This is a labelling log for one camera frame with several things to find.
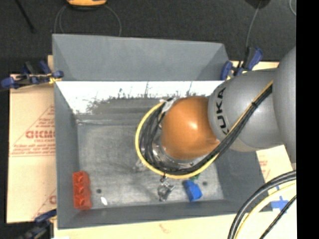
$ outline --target red lego brick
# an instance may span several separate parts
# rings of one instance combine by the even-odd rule
[[[74,208],[88,210],[92,208],[89,175],[84,171],[73,173]]]

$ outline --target orange ball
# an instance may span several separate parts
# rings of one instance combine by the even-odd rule
[[[194,159],[219,144],[207,115],[208,98],[192,96],[177,100],[162,122],[163,150],[176,159]]]

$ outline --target gray robot arm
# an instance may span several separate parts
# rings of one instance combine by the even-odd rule
[[[250,71],[222,83],[210,96],[208,118],[223,140],[252,100],[273,81],[273,92],[259,105],[231,149],[248,152],[284,145],[296,163],[296,48],[278,68]]]

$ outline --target black floor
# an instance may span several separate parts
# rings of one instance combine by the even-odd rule
[[[119,33],[117,18],[106,8],[75,11],[67,7],[59,21],[57,14],[65,0],[20,2],[37,33],[30,32],[14,0],[0,0],[0,79],[20,71],[27,60],[45,58],[52,49],[53,32]],[[261,48],[264,60],[270,61],[279,61],[296,45],[297,0],[109,0],[108,6],[121,21],[122,36],[221,42],[232,60],[243,59],[246,43]],[[0,238],[4,239],[30,226],[4,224],[7,128],[8,96],[0,92]]]

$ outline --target gray box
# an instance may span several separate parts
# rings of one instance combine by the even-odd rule
[[[92,112],[80,113],[62,88],[94,81],[219,80],[228,60],[222,44],[55,34],[53,57],[54,70],[65,73],[54,90],[60,229],[235,213],[264,183],[255,152],[228,150],[196,181],[203,192],[199,201],[190,203],[181,181],[170,179],[176,189],[159,202],[160,176],[133,169],[136,127],[158,100],[106,98],[91,103]],[[91,180],[93,207],[87,211],[73,207],[72,173],[80,170]]]

